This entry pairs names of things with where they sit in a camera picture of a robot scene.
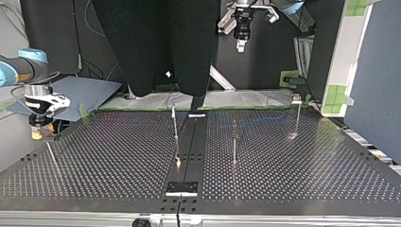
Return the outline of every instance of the green tape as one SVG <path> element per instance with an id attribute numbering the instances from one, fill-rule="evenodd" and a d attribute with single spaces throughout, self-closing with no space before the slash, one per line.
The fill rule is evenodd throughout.
<path id="1" fill-rule="evenodd" d="M 323 112 L 325 114 L 339 114 L 342 104 L 345 103 L 346 86 L 329 85 Z"/>
<path id="2" fill-rule="evenodd" d="M 289 85 L 289 83 L 284 82 L 284 78 L 298 78 L 300 76 L 298 70 L 292 71 L 281 71 L 280 76 L 280 87 L 281 88 L 297 88 L 297 85 Z"/>
<path id="3" fill-rule="evenodd" d="M 86 118 L 89 116 L 88 112 L 86 111 L 86 107 L 83 103 L 79 105 L 79 113 L 82 118 Z"/>
<path id="4" fill-rule="evenodd" d="M 369 0 L 349 0 L 345 11 L 346 17 L 355 17 L 365 15 L 366 8 L 369 6 Z"/>
<path id="5" fill-rule="evenodd" d="M 15 99 L 8 99 L 0 103 L 0 113 L 7 112 L 8 108 L 15 103 Z"/>

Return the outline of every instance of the metal rod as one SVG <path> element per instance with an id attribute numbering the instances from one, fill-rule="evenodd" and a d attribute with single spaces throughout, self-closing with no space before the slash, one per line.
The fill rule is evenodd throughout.
<path id="1" fill-rule="evenodd" d="M 298 124 L 299 124 L 299 122 L 300 122 L 301 105 L 302 105 L 302 103 L 300 103 L 300 104 L 298 105 L 298 114 L 297 114 L 297 123 L 296 123 L 296 125 L 295 125 L 295 133 L 298 133 Z"/>
<path id="2" fill-rule="evenodd" d="M 57 162 L 56 156 L 54 156 L 53 149 L 51 148 L 50 142 L 46 142 L 46 144 L 47 144 L 47 148 L 50 151 L 51 159 L 53 160 L 53 162 Z"/>
<path id="3" fill-rule="evenodd" d="M 233 162 L 234 164 L 236 163 L 236 140 L 239 138 L 239 131 L 238 131 L 238 125 L 236 123 L 236 120 L 233 122 L 233 136 L 234 136 L 234 141 L 233 141 Z"/>
<path id="4" fill-rule="evenodd" d="M 173 105 L 173 108 L 171 109 L 171 116 L 173 117 L 174 120 L 174 137 L 178 139 L 178 131 L 177 131 L 177 119 L 176 119 L 176 114 L 175 114 L 175 106 Z"/>

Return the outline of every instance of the black pants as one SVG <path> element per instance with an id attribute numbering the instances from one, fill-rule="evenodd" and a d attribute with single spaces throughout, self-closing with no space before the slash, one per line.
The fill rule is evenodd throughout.
<path id="1" fill-rule="evenodd" d="M 213 55 L 218 0 L 93 0 L 136 96 L 172 70 L 182 93 L 203 96 Z"/>

